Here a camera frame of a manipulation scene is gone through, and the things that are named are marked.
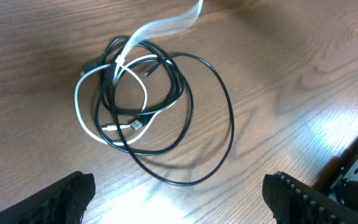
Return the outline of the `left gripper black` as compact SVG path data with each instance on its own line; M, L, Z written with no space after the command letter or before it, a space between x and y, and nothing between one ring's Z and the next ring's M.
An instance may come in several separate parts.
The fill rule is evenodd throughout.
M329 193L333 200L284 172L266 174L262 184L277 223L358 224L358 137L342 155Z

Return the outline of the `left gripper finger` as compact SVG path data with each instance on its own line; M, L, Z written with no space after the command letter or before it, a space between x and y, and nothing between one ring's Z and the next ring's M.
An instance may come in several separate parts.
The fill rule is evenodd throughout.
M81 223L96 193L92 173L76 171L0 212L0 223Z

